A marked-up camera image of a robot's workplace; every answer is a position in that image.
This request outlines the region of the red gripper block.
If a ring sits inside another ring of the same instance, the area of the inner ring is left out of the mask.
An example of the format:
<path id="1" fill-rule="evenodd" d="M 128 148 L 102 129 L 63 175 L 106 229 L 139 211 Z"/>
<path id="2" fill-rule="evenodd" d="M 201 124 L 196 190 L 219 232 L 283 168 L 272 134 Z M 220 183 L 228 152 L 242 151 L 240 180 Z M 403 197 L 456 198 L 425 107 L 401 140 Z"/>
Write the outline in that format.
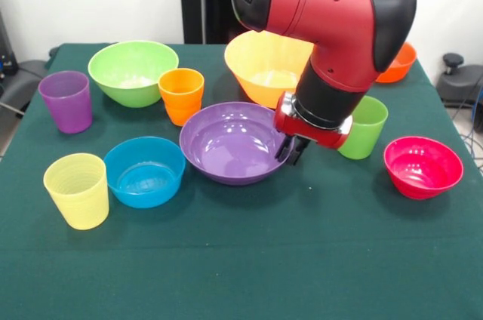
<path id="1" fill-rule="evenodd" d="M 286 134 L 275 158 L 278 162 L 284 162 L 287 159 L 287 163 L 293 166 L 310 144 L 310 140 L 320 146 L 339 149 L 346 142 L 353 124 L 353 118 L 350 115 L 337 128 L 319 128 L 308 123 L 297 113 L 295 99 L 294 94 L 285 91 L 278 100 L 274 117 L 275 129 Z M 291 151 L 294 137 L 300 138 L 297 139 L 297 145 Z"/>

